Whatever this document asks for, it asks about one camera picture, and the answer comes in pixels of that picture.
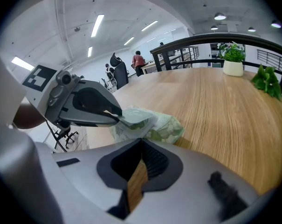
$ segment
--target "ceiling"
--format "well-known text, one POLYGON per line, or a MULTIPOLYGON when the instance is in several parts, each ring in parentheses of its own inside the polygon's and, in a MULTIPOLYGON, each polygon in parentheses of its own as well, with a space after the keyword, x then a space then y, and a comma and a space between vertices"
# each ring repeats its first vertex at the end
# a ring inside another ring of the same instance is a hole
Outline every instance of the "ceiling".
POLYGON ((248 27, 252 26, 257 30, 253 35, 282 37, 282 29, 271 27, 275 16, 262 0, 44 0, 18 12, 0 38, 0 49, 33 65, 86 63, 129 47, 177 18, 194 34, 210 33, 212 25, 219 28, 216 32, 228 32, 226 23, 230 22, 238 33, 251 34, 248 27), (216 21, 216 12, 227 18, 216 21), (105 17, 96 37, 91 38, 98 14, 105 17), (158 23, 141 32, 154 20, 158 23), (135 39, 124 46, 132 36, 135 39), (90 46, 92 56, 87 58, 90 46))

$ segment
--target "green plant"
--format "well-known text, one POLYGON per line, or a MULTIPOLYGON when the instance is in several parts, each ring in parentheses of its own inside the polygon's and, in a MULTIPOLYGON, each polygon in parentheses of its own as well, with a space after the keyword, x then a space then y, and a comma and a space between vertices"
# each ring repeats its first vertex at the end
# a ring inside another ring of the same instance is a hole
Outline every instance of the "green plant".
POLYGON ((223 54, 220 55, 221 59, 229 62, 242 62, 245 59, 244 48, 237 43, 233 42, 233 44, 224 44, 218 47, 219 50, 224 50, 223 54))
POLYGON ((281 101, 282 99, 282 90, 280 84, 275 76, 274 67, 266 67, 265 71, 263 66, 260 65, 258 73, 252 79, 252 83, 259 90, 263 90, 265 93, 268 93, 271 97, 276 97, 281 101))

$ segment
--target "white pot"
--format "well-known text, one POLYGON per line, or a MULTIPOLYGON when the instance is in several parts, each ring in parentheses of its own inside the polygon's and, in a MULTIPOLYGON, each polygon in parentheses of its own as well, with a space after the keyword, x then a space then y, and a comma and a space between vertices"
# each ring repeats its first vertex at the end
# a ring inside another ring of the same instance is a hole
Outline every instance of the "white pot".
POLYGON ((242 62, 224 62, 224 73, 228 76, 241 77, 243 76, 242 62))

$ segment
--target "ceiling light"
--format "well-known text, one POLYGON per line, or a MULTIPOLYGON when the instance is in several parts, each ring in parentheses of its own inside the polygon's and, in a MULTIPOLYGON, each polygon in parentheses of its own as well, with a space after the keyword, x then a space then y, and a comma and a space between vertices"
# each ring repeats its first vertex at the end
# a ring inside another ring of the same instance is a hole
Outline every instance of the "ceiling light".
POLYGON ((147 42, 150 42, 150 41, 152 41, 153 39, 155 39, 156 37, 153 37, 152 39, 150 39, 149 41, 147 41, 147 42))
POLYGON ((92 30, 91 37, 96 36, 96 33, 97 33, 97 31, 98 31, 98 28, 99 28, 100 23, 101 23, 102 20, 103 20, 103 17, 104 17, 104 15, 98 15, 98 16, 97 16, 96 21, 95 21, 95 24, 94 24, 94 27, 93 27, 93 30, 92 30))
POLYGON ((226 18, 226 16, 223 13, 216 13, 215 16, 214 16, 215 20, 223 20, 225 18, 226 18))
POLYGON ((88 48, 88 57, 91 56, 91 51, 92 51, 92 47, 89 47, 89 48, 88 48))
POLYGON ((248 31, 249 31, 249 32, 255 32, 256 29, 254 29, 253 27, 249 27, 249 28, 248 28, 248 31))
POLYGON ((275 28, 281 28, 282 27, 282 25, 276 20, 273 20, 271 25, 275 28))
POLYGON ((217 30, 218 28, 215 26, 215 25, 213 25, 212 27, 211 27, 211 30, 217 30))
POLYGON ((141 31, 145 31, 148 27, 151 27, 153 24, 157 23, 158 21, 154 21, 153 23, 150 23, 147 27, 144 27, 141 31))
POLYGON ((124 43, 124 45, 127 45, 132 39, 134 39, 134 37, 132 37, 131 39, 129 39, 126 43, 124 43))
POLYGON ((32 70, 34 68, 34 66, 28 64, 27 62, 21 60, 20 58, 18 57, 15 57, 12 61, 11 61, 13 64, 16 64, 22 68, 25 68, 27 70, 32 70))

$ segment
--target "round wooden table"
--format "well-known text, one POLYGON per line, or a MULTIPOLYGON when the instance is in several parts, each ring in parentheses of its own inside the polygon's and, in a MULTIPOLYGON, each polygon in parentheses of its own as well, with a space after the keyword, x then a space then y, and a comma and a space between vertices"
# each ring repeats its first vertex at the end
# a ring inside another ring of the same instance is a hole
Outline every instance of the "round wooden table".
MULTIPOLYGON (((175 145, 213 157, 263 194, 282 180, 282 102, 254 88, 253 76, 231 77, 221 68, 163 71, 140 76, 114 95, 123 109, 175 116, 185 128, 175 145)), ((87 133, 90 148, 114 142, 108 128, 88 127, 87 133)), ((144 176, 139 165, 131 200, 144 176)))

